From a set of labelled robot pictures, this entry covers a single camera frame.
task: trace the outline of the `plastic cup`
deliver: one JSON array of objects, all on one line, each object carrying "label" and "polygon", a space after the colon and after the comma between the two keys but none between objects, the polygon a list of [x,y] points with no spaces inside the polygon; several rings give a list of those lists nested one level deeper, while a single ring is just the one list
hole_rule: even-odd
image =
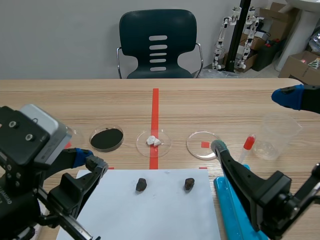
[{"label": "plastic cup", "polygon": [[253,152],[265,160],[276,160],[302,127],[292,117],[283,113],[268,113],[256,135]]}]

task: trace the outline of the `blue tray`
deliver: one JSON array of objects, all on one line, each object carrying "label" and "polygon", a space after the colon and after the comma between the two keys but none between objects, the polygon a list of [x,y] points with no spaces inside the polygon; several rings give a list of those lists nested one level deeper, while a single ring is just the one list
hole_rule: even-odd
[{"label": "blue tray", "polygon": [[228,240],[268,240],[263,232],[256,232],[252,228],[249,218],[228,179],[220,176],[213,183],[220,203]]}]

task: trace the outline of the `chair backrest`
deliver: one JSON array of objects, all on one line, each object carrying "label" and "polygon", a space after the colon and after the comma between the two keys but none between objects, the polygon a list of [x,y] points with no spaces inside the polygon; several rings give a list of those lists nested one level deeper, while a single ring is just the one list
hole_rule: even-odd
[{"label": "chair backrest", "polygon": [[122,52],[137,58],[137,70],[180,68],[179,55],[196,46],[197,22],[190,11],[183,9],[139,10],[121,17],[119,31]]}]

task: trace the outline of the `petri dish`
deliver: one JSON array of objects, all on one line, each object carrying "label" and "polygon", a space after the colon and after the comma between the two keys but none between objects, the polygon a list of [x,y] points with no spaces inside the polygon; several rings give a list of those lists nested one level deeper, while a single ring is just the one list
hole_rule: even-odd
[{"label": "petri dish", "polygon": [[139,153],[146,157],[150,157],[150,148],[155,148],[155,151],[158,152],[158,157],[162,157],[163,155],[167,154],[171,148],[171,139],[165,133],[165,131],[163,129],[159,129],[157,138],[161,141],[161,145],[156,147],[147,144],[147,139],[150,137],[150,135],[150,129],[144,130],[138,135],[135,144]]},{"label": "petri dish", "polygon": [[89,138],[92,148],[104,153],[116,150],[123,141],[124,131],[113,124],[96,128]]},{"label": "petri dish", "polygon": [[217,135],[209,131],[196,131],[186,140],[186,148],[189,153],[201,160],[212,160],[216,154],[211,150],[211,143],[220,139]]}]

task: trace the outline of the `black pole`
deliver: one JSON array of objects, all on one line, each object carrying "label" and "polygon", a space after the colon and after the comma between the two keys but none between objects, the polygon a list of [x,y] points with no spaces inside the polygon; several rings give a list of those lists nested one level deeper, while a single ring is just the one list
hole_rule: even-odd
[{"label": "black pole", "polygon": [[251,4],[251,0],[241,0],[240,7],[242,8],[242,10],[240,13],[239,20],[237,21],[233,30],[228,58],[226,60],[225,69],[224,69],[227,72],[233,73],[235,71],[236,55],[237,55],[238,47],[240,44],[241,35],[246,24],[246,19],[249,12],[250,4]]}]

